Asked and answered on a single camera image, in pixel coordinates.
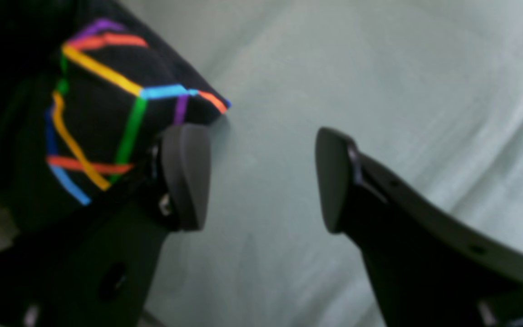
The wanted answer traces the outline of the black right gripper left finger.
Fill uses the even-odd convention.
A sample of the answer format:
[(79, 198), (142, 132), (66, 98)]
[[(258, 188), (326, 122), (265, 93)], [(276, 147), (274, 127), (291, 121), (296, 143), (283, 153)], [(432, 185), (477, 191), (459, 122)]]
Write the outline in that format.
[(205, 226), (205, 126), (168, 127), (89, 205), (0, 252), (0, 326), (134, 327), (170, 233)]

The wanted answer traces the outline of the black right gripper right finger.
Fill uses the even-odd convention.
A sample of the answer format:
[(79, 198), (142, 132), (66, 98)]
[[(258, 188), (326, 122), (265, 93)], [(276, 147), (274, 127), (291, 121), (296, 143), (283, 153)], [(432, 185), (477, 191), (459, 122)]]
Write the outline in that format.
[(347, 134), (314, 148), (322, 219), (359, 249), (388, 327), (523, 327), (523, 254), (445, 214)]

